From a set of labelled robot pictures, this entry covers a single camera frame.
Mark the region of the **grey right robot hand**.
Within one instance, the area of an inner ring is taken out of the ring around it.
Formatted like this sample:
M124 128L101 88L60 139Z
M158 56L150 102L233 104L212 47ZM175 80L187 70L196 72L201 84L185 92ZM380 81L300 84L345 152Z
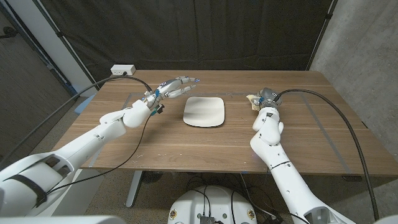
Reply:
M279 98L276 100L278 93L270 88L264 88L254 95L254 98L251 100L253 108L255 110L260 111L265 107L273 107L277 108L282 104L282 99Z

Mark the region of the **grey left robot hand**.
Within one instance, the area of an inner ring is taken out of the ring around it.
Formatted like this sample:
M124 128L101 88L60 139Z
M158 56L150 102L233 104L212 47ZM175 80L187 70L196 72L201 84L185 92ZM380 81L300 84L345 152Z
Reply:
M200 79L192 77L177 77L167 80L156 88L155 97L157 100L176 98L194 89L199 81Z

